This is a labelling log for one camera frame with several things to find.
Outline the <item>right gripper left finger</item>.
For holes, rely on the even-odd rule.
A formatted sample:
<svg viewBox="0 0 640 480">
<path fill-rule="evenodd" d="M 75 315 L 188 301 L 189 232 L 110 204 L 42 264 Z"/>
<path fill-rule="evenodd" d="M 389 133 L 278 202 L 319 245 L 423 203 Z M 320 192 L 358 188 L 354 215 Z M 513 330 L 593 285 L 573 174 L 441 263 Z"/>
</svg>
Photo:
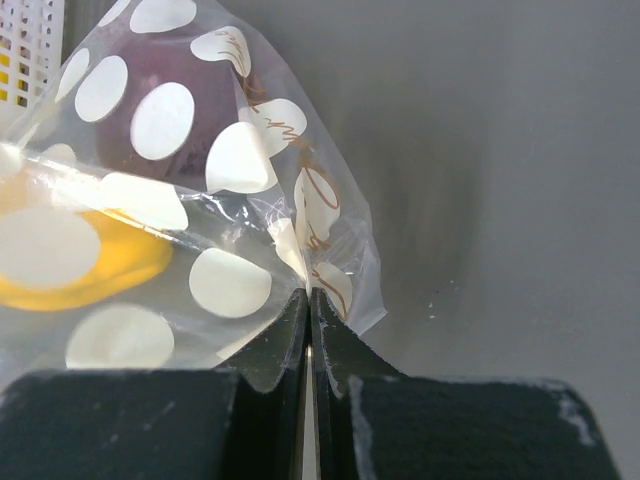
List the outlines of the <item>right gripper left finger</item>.
<svg viewBox="0 0 640 480">
<path fill-rule="evenodd" d="M 1 395 L 5 479 L 297 479 L 308 297 L 215 368 L 47 370 Z"/>
</svg>

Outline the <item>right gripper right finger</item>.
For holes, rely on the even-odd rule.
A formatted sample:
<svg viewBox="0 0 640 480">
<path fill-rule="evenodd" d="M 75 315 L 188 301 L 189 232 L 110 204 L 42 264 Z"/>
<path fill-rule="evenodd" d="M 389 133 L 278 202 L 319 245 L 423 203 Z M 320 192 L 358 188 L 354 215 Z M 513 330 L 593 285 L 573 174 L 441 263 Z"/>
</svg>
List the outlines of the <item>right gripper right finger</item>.
<svg viewBox="0 0 640 480">
<path fill-rule="evenodd" d="M 615 479 L 588 404 L 549 379 L 411 377 L 310 297 L 323 479 Z"/>
</svg>

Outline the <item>yellow fake bell pepper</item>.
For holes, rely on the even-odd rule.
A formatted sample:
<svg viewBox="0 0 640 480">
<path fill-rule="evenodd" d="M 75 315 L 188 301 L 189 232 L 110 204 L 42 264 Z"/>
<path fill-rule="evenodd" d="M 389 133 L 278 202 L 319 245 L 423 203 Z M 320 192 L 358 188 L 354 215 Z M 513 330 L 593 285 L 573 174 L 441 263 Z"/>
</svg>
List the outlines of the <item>yellow fake bell pepper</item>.
<svg viewBox="0 0 640 480">
<path fill-rule="evenodd" d="M 97 303 L 169 265 L 169 241 L 100 211 L 46 206 L 1 214 L 1 304 L 55 312 Z"/>
</svg>

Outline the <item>polka dot zip bag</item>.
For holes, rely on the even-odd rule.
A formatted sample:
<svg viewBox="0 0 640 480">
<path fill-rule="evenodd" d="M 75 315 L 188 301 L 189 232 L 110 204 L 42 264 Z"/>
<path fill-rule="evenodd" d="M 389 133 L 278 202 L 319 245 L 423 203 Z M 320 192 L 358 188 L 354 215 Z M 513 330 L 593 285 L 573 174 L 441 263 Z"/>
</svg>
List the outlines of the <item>polka dot zip bag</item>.
<svg viewBox="0 0 640 480">
<path fill-rule="evenodd" d="M 114 188 L 96 149 L 97 122 L 122 98 L 126 67 L 109 57 L 137 15 L 235 26 L 252 70 L 239 115 L 256 126 L 277 182 L 242 194 Z M 1 129 L 1 214 L 46 206 L 100 211 L 169 241 L 152 279 L 55 312 L 1 304 L 1 375 L 48 368 L 208 368 L 266 329 L 298 290 L 323 289 L 364 333 L 385 315 L 369 206 L 288 65 L 215 1 L 118 1 L 47 88 Z"/>
</svg>

